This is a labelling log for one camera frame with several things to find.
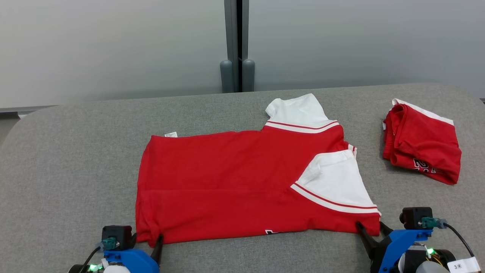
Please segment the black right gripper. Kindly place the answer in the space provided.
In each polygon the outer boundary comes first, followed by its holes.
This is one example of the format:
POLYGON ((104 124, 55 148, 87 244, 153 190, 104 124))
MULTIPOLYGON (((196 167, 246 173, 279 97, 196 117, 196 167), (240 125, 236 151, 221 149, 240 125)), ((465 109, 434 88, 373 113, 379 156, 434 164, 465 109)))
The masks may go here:
POLYGON ((380 231, 386 238, 377 242, 370 236, 365 226, 357 221, 355 226, 371 260, 371 273, 448 273, 448 263, 456 261, 452 252, 445 249, 428 248, 423 243, 414 242, 405 250, 402 242, 392 241, 393 229, 380 223, 380 231))

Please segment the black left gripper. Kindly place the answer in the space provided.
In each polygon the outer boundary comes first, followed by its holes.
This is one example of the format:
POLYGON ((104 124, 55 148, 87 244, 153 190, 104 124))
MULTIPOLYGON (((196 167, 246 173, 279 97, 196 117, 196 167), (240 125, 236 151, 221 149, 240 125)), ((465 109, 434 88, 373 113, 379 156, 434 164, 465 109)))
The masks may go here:
MULTIPOLYGON (((161 263, 161 255, 163 250, 163 240, 164 236, 162 234, 159 235, 158 239, 155 242, 155 247, 151 253, 151 258, 156 262, 156 264, 161 263)), ((68 273, 102 273, 103 272, 103 265, 100 264, 75 264, 73 265, 68 273)))

